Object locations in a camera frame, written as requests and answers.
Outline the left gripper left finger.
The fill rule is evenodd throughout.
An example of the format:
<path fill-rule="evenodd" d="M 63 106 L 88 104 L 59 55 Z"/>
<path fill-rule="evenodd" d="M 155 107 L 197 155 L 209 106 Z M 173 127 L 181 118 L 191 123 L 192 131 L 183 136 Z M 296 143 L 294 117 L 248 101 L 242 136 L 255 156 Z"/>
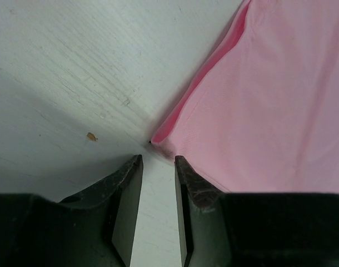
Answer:
<path fill-rule="evenodd" d="M 143 160 L 134 155 L 114 173 L 64 198 L 63 266 L 129 266 L 134 242 Z"/>

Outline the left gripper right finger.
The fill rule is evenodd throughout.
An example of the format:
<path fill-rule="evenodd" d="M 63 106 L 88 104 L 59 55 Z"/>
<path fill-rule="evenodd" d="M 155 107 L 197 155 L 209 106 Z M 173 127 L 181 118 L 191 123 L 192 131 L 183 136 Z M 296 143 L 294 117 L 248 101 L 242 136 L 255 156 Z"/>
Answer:
<path fill-rule="evenodd" d="M 175 157 L 175 187 L 182 266 L 229 266 L 230 246 L 219 197 L 223 192 Z"/>

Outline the pink t shirt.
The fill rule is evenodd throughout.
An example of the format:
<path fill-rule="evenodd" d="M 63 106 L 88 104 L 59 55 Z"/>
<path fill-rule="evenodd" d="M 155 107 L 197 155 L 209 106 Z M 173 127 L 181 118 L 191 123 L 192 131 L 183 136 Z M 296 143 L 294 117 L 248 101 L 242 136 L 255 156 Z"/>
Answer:
<path fill-rule="evenodd" d="M 339 193 L 339 1 L 244 1 L 151 138 L 226 192 Z"/>

